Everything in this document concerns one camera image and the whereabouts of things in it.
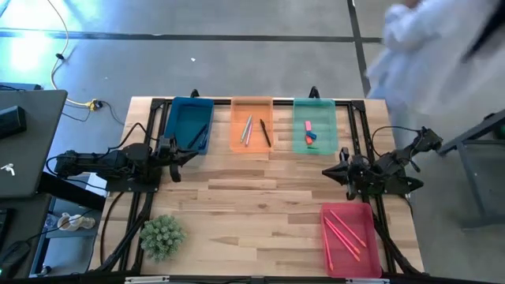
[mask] small potted plant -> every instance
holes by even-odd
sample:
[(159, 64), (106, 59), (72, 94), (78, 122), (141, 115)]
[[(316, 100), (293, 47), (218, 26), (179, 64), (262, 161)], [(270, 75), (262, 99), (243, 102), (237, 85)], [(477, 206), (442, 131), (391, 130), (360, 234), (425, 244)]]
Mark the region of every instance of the small potted plant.
[(184, 238), (185, 234), (175, 218), (161, 215), (144, 223), (140, 246), (150, 259), (158, 263), (175, 254)]

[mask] concrete floor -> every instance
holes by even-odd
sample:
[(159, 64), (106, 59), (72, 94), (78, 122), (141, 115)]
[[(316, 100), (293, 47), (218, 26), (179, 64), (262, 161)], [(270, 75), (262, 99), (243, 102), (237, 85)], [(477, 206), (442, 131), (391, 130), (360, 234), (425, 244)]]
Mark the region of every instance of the concrete floor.
[[(69, 30), (75, 32), (353, 36), (347, 0), (151, 0), (148, 5), (141, 0), (53, 2)], [(383, 12), (395, 1), (354, 2), (361, 35), (381, 37)], [(0, 28), (62, 30), (45, 1), (31, 0), (12, 0), (0, 17)], [(0, 81), (50, 89), (54, 53), (63, 44), (62, 39), (36, 33), (24, 38), (0, 37)], [(381, 49), (379, 44), (364, 44), (368, 65)], [(189, 95), (194, 88), (205, 95), (303, 97), (316, 85), (325, 97), (365, 95), (354, 43), (73, 39), (67, 57), (55, 77), (57, 85), (78, 101), (106, 100), (120, 119), (126, 116), (134, 95)], [(408, 113), (406, 124), (432, 127), (449, 140), (489, 112), (503, 108), (503, 87), (505, 83), (499, 79), (487, 84), (460, 114), (427, 117)], [(86, 115), (68, 107), (65, 112)], [(107, 110), (92, 114), (85, 123), (62, 118), (50, 155), (70, 148), (104, 151), (118, 142), (121, 132), (122, 126)], [(428, 154), (418, 156), (417, 161), (425, 187), (413, 194), (413, 213), (426, 271), (450, 278), (505, 282), (505, 229), (460, 229), (460, 222), (476, 212), (458, 156), (441, 159)], [(51, 241), (47, 264), (65, 272), (85, 270), (89, 259), (83, 255), (87, 253), (76, 252), (58, 262), (51, 250), (55, 246), (72, 248), (76, 244)]]

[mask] eraser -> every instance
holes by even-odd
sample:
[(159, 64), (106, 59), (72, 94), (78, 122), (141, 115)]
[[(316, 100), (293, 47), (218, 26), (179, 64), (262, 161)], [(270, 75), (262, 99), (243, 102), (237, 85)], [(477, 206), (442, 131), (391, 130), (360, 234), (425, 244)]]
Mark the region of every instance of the eraser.
[(312, 138), (314, 140), (317, 138), (317, 135), (314, 133), (311, 133), (310, 131), (307, 131), (307, 136), (309, 136), (310, 138)]

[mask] wooden tabletop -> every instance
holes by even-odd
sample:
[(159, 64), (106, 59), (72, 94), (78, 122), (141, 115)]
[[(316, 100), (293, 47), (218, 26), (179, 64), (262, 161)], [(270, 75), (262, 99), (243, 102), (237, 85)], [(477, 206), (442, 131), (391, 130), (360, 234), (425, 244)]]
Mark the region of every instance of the wooden tabletop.
[[(135, 122), (147, 124), (152, 97), (133, 97), (123, 136)], [(389, 125), (386, 105), (365, 100), (370, 131)], [(321, 174), (338, 163), (334, 155), (299, 155), (291, 149), (292, 106), (274, 106), (274, 151), (238, 154), (230, 150), (230, 106), (215, 106), (210, 144), (182, 169), (182, 182), (173, 183), (168, 171), (155, 194), (151, 218), (173, 215), (188, 237), (171, 260), (154, 263), (144, 255), (143, 275), (270, 275), (326, 276), (320, 240), (319, 212), (325, 202), (349, 202), (346, 187)], [(339, 148), (353, 151), (345, 107), (337, 107)], [(361, 121), (356, 113), (361, 148)], [(155, 132), (158, 129), (156, 118)], [(135, 129), (126, 145), (142, 142)], [(389, 129), (377, 133), (378, 152), (394, 149)], [(125, 233), (133, 194), (125, 193), (113, 208), (105, 233), (105, 257)], [(102, 220), (114, 199), (107, 198)], [(383, 196), (390, 235), (405, 257), (422, 271), (421, 255), (407, 203), (397, 196)], [(90, 269), (99, 266), (99, 239)], [(137, 237), (132, 242), (133, 263)], [(381, 264), (386, 271), (383, 246)]]

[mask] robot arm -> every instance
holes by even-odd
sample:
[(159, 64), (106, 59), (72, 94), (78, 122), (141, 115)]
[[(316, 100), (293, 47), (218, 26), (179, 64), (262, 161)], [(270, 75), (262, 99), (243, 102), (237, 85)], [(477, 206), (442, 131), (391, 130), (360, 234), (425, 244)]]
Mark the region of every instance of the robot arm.
[(169, 166), (172, 180), (180, 182), (178, 167), (184, 166), (196, 155), (198, 151), (178, 148), (175, 138), (162, 138), (155, 153), (152, 153), (149, 145), (142, 143), (130, 144), (105, 154), (67, 151), (57, 156), (54, 172), (60, 178), (94, 172), (107, 181), (126, 180), (148, 185), (159, 180), (162, 167)]
[(419, 172), (412, 158), (420, 152), (438, 150), (441, 146), (442, 138), (431, 129), (423, 127), (417, 132), (412, 144), (385, 153), (374, 163), (370, 163), (363, 155), (355, 155), (349, 162), (349, 149), (343, 148), (340, 153), (340, 164), (323, 170), (322, 174), (341, 185), (348, 185), (348, 200), (353, 200), (357, 194), (407, 194), (419, 189), (424, 183), (416, 178), (407, 177), (405, 166), (411, 163)]

